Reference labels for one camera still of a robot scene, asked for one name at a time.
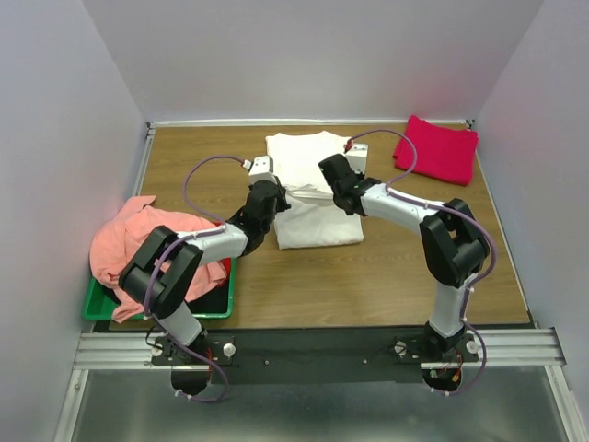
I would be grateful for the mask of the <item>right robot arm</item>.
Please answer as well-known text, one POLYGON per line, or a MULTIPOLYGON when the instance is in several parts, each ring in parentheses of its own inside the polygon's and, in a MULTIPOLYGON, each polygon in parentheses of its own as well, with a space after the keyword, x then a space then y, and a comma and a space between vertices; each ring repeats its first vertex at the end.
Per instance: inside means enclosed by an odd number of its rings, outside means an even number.
POLYGON ((427 269, 436 280, 422 348, 431 359, 445 360, 465 333, 468 294, 491 251, 468 205, 459 199, 443 204, 396 192, 355 173, 342 154, 320 161, 318 167, 335 205, 346 215, 377 217, 419 235, 427 269))

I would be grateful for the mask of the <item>white printed t-shirt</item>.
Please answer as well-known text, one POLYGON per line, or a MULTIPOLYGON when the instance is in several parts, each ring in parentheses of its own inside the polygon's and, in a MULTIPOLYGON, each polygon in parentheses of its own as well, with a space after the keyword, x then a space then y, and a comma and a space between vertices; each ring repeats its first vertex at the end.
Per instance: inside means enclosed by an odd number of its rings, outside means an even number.
POLYGON ((273 223, 281 250, 342 246, 364 240, 360 216, 346 215, 334 204, 332 190, 318 166, 328 157, 342 154, 347 141, 347 137, 327 131, 266 137, 267 155, 291 205, 273 223))

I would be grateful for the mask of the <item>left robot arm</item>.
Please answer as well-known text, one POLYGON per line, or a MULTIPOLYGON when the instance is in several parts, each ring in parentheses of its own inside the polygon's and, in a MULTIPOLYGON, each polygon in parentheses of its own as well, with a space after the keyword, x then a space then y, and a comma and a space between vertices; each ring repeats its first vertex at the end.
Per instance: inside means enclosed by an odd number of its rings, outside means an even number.
POLYGON ((121 272, 119 287, 167 332, 181 362, 197 362, 204 350, 204 327, 186 301, 196 271, 249 255, 262 244, 276 215, 289 208, 278 180, 259 180, 249 186, 245 204, 220 226, 184 234, 154 228, 121 272))

